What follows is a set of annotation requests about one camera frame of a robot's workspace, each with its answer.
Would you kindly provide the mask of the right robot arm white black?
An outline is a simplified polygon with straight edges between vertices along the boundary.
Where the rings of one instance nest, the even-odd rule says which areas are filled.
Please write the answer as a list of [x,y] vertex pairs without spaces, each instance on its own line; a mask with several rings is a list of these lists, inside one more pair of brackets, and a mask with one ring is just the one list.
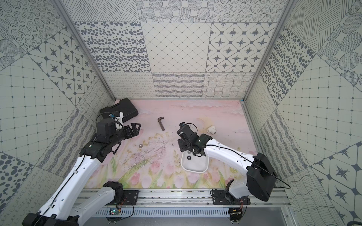
[[177,131],[178,145],[182,152],[181,166],[193,173],[205,173],[209,160],[214,158],[245,175],[245,179],[231,179],[223,190],[211,192],[215,205],[235,204],[236,201],[248,203],[253,196],[267,202],[275,187],[277,173],[268,158],[262,154],[242,153],[221,144],[207,134],[198,135],[188,123],[181,122]]

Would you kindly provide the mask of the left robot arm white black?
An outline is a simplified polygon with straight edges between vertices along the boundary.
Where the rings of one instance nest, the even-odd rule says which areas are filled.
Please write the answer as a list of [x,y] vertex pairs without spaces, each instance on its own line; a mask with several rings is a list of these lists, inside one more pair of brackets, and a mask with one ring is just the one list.
[[82,226],[106,204],[119,206],[131,201],[120,182],[109,181],[96,195],[74,206],[91,175],[107,156],[117,152],[113,147],[120,147],[123,140],[138,136],[141,124],[124,126],[120,119],[112,117],[102,119],[96,127],[97,132],[81,149],[66,179],[37,213],[25,216],[23,226]]

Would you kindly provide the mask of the white pipe elbow fitting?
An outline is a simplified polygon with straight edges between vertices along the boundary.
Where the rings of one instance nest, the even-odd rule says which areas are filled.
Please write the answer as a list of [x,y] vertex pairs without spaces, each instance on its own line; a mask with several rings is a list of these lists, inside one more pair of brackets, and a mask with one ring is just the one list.
[[212,134],[212,135],[214,135],[214,134],[217,132],[216,127],[215,127],[214,125],[208,127],[208,128],[206,129],[206,131],[207,131],[208,133]]

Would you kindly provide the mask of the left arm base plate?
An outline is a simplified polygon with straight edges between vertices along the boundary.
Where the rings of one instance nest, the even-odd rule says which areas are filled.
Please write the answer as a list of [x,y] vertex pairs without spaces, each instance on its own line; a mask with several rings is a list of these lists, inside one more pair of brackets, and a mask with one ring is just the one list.
[[137,204],[139,190],[118,190],[115,192],[114,199],[107,205],[133,205]]

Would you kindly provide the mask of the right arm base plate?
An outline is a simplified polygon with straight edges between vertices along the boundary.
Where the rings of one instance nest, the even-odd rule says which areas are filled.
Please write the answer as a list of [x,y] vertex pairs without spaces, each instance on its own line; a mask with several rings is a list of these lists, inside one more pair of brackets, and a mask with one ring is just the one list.
[[239,199],[233,197],[229,192],[222,189],[211,189],[210,195],[213,200],[213,205],[250,205],[251,201],[247,196]]

